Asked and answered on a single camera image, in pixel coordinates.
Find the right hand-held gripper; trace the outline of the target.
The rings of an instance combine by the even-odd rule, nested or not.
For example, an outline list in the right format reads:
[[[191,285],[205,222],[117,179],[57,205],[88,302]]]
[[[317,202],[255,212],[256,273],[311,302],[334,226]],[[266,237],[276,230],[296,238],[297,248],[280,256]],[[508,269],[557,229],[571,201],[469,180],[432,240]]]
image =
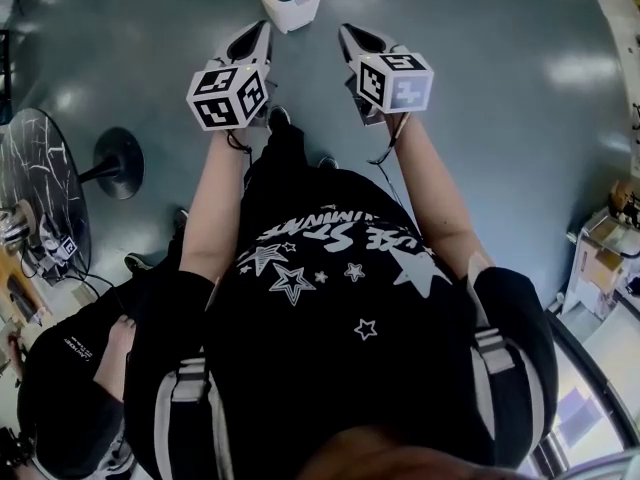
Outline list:
[[[345,63],[354,76],[348,81],[364,125],[384,121],[385,115],[425,111],[434,71],[414,52],[395,52],[400,43],[382,32],[349,23],[339,27]]]

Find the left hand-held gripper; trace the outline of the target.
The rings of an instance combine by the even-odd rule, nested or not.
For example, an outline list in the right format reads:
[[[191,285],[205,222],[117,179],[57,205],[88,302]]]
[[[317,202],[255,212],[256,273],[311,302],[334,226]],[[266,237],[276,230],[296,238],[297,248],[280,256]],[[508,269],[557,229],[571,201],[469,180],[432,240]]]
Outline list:
[[[271,53],[271,24],[256,21],[218,48],[215,59],[230,66],[193,75],[186,101],[204,131],[245,129],[251,124],[268,101],[264,71]]]

